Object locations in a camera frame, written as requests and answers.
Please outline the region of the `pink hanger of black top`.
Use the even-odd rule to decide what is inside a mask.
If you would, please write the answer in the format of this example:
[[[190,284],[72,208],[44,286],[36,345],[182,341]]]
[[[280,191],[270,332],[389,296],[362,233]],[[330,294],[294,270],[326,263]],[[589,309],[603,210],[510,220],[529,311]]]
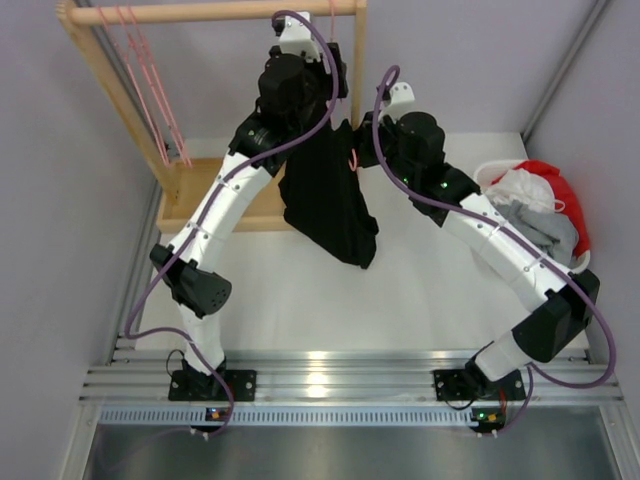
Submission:
[[[335,27],[336,27],[336,1],[329,0],[329,11],[330,11],[330,41],[332,43],[336,42],[335,35]],[[358,169],[358,156],[356,150],[354,148],[351,149],[350,158],[348,160],[349,168],[352,172],[356,172]]]

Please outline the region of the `black tank top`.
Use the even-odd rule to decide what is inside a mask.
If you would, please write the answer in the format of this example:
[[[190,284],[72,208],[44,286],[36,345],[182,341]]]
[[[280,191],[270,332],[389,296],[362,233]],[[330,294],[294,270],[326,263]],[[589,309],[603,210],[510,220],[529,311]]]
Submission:
[[[353,147],[349,121],[325,125],[291,154],[279,190],[289,225],[339,261],[367,269],[379,227],[350,166]]]

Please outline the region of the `pink hanger of grey top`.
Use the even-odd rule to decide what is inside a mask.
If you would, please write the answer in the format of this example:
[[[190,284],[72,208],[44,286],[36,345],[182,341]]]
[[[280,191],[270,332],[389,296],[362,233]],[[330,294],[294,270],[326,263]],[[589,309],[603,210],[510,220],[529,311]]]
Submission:
[[[171,108],[169,99],[167,97],[167,94],[165,92],[164,89],[164,85],[163,82],[160,78],[159,72],[157,70],[157,66],[156,66],[156,62],[155,62],[155,58],[153,56],[153,53],[151,51],[151,47],[150,44],[148,42],[147,37],[145,36],[145,34],[143,33],[143,31],[141,30],[141,27],[138,24],[137,18],[133,12],[133,9],[130,5],[126,6],[126,10],[130,16],[131,19],[131,24],[135,27],[136,32],[138,34],[139,37],[139,41],[141,43],[141,47],[144,51],[144,54],[146,55],[146,58],[150,64],[150,68],[151,68],[151,72],[153,75],[153,80],[151,82],[152,84],[152,89],[154,92],[157,93],[157,102],[158,102],[158,107],[165,119],[165,122],[167,124],[167,128],[169,130],[169,133],[171,134],[171,137],[175,143],[176,146],[176,150],[179,154],[179,157],[181,159],[181,161],[183,162],[184,165],[186,165],[188,168],[191,168],[193,166],[192,164],[192,160],[190,158],[188,149],[185,145],[185,141],[184,138],[182,136],[182,133],[178,127],[177,121],[175,119],[173,110]]]

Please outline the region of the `white camisole top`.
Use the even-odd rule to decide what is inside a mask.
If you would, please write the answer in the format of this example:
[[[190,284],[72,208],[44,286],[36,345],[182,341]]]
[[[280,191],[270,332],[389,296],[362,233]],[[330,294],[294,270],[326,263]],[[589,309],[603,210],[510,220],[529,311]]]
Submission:
[[[523,169],[515,170],[521,160],[493,160],[476,168],[473,180],[492,205],[519,201],[537,212],[561,213],[549,183]]]

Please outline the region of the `red tank top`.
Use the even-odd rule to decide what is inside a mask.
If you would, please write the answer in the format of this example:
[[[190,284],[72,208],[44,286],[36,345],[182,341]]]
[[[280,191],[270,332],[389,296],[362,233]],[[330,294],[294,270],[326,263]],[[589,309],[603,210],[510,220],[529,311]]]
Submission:
[[[569,218],[577,231],[578,241],[573,255],[580,257],[589,251],[590,238],[580,201],[560,169],[541,160],[526,160],[515,167],[515,170],[518,169],[537,175],[549,183],[554,199],[559,202],[560,212]]]

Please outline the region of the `grey tank top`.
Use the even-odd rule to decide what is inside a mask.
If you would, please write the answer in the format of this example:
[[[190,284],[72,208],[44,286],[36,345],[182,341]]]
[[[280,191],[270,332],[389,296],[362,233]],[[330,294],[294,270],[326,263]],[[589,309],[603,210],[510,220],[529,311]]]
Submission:
[[[578,234],[566,215],[537,212],[519,201],[497,205],[496,209],[546,255],[567,267],[571,265]]]

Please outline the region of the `pink hanger of red top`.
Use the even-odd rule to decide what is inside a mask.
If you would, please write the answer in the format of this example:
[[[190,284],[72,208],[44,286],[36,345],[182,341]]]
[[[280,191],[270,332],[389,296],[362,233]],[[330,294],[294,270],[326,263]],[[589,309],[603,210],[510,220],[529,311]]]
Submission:
[[[143,91],[138,83],[138,80],[136,78],[136,75],[134,73],[134,69],[132,64],[130,63],[129,60],[129,54],[131,52],[131,45],[128,44],[126,49],[123,49],[120,45],[120,43],[118,42],[118,40],[116,39],[116,37],[114,36],[114,34],[111,32],[111,25],[106,21],[106,17],[103,14],[103,11],[100,7],[97,7],[97,11],[100,17],[100,20],[102,22],[102,26],[103,29],[105,30],[105,33],[111,43],[111,45],[114,47],[117,57],[118,59],[124,64],[125,67],[125,71],[126,74],[128,76],[128,79],[132,85],[132,88],[135,92],[138,104],[140,106],[141,111],[143,112],[143,118],[145,120],[146,123],[146,127],[148,128],[149,132],[151,133],[151,136],[154,140],[156,149],[160,155],[160,158],[162,160],[162,163],[165,167],[169,167],[170,166],[170,162],[169,162],[169,158],[167,155],[167,151],[165,148],[165,143],[163,141],[162,135],[160,133],[160,130],[158,129],[158,126],[155,123],[155,120],[153,118],[152,112],[149,110],[147,103],[146,103],[146,99],[144,97]]]

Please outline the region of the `pink hanger of white top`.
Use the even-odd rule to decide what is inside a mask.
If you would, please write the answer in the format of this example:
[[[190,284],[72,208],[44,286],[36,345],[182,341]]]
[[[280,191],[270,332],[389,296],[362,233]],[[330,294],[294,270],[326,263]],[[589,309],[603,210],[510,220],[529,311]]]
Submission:
[[[147,83],[147,90],[149,91],[151,97],[155,101],[155,110],[160,114],[160,116],[161,116],[161,118],[164,121],[164,124],[166,126],[166,130],[169,133],[169,130],[167,128],[167,124],[165,122],[165,119],[164,119],[164,117],[163,117],[163,115],[162,115],[162,113],[161,113],[161,111],[160,111],[160,109],[158,107],[158,102],[156,100],[157,93],[154,92],[153,89],[152,89],[151,82],[153,80],[153,75],[152,75],[152,72],[151,72],[150,64],[149,64],[149,62],[148,62],[148,60],[146,58],[146,55],[144,54],[144,51],[143,51],[143,49],[141,47],[141,43],[139,41],[139,37],[138,37],[138,34],[136,32],[136,29],[131,24],[131,19],[130,19],[130,16],[129,16],[127,10],[126,10],[126,7],[118,7],[118,6],[116,6],[115,10],[116,10],[116,13],[118,15],[118,19],[120,21],[120,24],[121,24],[121,26],[122,26],[122,28],[125,31],[125,34],[127,36],[128,44],[131,45],[131,51],[133,51],[135,53],[139,69],[140,69],[140,71],[141,71],[141,73],[142,73],[142,75],[144,77],[144,80]],[[174,144],[174,150],[177,152],[174,141],[173,141],[173,144]]]

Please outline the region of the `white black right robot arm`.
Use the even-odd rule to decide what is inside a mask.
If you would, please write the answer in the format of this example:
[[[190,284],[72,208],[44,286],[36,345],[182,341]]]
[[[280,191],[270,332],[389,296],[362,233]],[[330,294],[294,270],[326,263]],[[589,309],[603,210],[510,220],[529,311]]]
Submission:
[[[463,391],[478,400],[523,367],[548,363],[591,320],[600,287],[544,255],[494,207],[463,171],[445,160],[442,128],[425,112],[368,112],[358,129],[360,155],[379,164],[414,208],[478,254],[510,286],[527,316],[468,360]]]

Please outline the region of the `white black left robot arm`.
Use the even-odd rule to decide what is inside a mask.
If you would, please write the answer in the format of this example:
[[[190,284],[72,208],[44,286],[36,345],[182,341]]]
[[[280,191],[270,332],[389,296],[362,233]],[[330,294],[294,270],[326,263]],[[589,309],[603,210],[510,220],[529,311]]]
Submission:
[[[254,198],[346,96],[344,70],[335,42],[272,47],[254,110],[236,129],[216,179],[182,230],[168,245],[152,248],[151,262],[184,325],[186,348],[180,369],[171,374],[170,400],[219,400],[229,394],[233,377],[226,371],[219,312],[232,285],[215,267]]]

